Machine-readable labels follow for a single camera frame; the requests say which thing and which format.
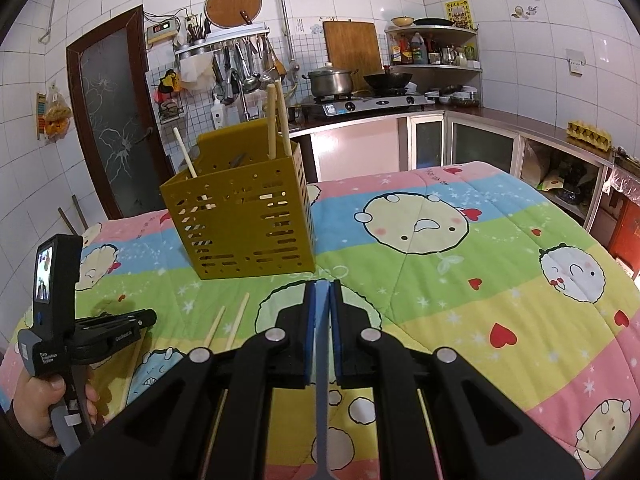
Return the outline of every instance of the yellow plastic basket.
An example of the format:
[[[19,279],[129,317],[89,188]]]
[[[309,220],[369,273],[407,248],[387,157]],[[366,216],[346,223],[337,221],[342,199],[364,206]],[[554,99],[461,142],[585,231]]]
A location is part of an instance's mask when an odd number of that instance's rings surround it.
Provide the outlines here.
[[[292,142],[293,156],[286,156],[278,137],[269,160],[266,120],[202,134],[198,146],[198,177],[181,171],[160,190],[200,278],[313,272],[300,147]]]

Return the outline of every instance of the metal bolt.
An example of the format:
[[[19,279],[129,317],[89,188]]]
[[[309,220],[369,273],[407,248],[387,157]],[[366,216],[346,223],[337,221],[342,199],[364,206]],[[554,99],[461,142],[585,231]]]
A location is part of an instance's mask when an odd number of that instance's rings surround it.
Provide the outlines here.
[[[194,363],[205,363],[211,357],[211,352],[206,348],[194,348],[189,352],[189,359]]]
[[[265,338],[268,341],[278,342],[282,341],[286,337],[287,333],[281,328],[270,328],[264,333]]]
[[[382,337],[382,332],[377,328],[366,328],[362,332],[360,332],[360,337],[364,339],[364,341],[374,342]]]
[[[436,357],[443,363],[452,363],[456,360],[458,354],[451,348],[441,348],[436,352]]]

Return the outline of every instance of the black wok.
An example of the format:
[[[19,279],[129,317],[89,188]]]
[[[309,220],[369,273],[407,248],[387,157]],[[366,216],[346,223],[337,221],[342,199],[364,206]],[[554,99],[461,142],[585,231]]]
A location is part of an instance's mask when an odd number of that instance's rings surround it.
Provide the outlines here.
[[[385,67],[383,73],[364,76],[364,81],[374,90],[391,90],[404,88],[412,76],[413,74],[406,72],[391,72],[389,67]]]

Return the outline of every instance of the yellow egg tray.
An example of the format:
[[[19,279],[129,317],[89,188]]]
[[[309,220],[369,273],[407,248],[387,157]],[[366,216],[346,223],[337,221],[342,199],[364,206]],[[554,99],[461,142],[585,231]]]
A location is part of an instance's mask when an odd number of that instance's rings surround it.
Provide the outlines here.
[[[603,152],[608,152],[611,149],[611,135],[592,124],[583,123],[582,121],[569,121],[566,132],[570,137],[588,142]]]

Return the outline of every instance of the metal rod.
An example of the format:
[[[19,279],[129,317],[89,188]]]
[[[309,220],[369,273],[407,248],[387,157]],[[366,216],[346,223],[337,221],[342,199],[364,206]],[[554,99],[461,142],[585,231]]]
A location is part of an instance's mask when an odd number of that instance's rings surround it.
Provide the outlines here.
[[[291,41],[291,31],[289,30],[289,15],[287,14],[287,3],[285,0],[280,0],[282,5],[282,15],[284,17],[284,30],[287,37],[287,44],[289,45],[289,62],[296,60],[295,53],[293,51],[293,41]]]
[[[49,27],[47,27],[47,31],[44,33],[44,36],[42,36],[41,38],[38,38],[39,43],[47,44],[51,39],[51,25],[53,23],[53,6],[55,5],[55,3],[56,3],[56,0],[51,0],[51,8],[49,9]],[[44,41],[44,39],[47,36],[49,37],[49,39],[47,41]]]
[[[74,207],[76,208],[76,211],[78,211],[78,216],[80,217],[80,221],[82,222],[82,227],[84,227],[84,230],[86,231],[89,228],[89,224],[87,224],[86,220],[84,219],[84,213],[82,212],[82,209],[80,209],[78,197],[75,195],[71,195],[71,200],[73,200]]]
[[[58,208],[58,212],[60,213],[60,216],[62,216],[62,219],[65,221],[66,226],[71,231],[71,234],[75,234],[76,236],[78,236],[78,232],[76,232],[74,227],[71,225],[71,222],[69,221],[69,218],[66,217],[65,212],[62,211],[61,207]]]

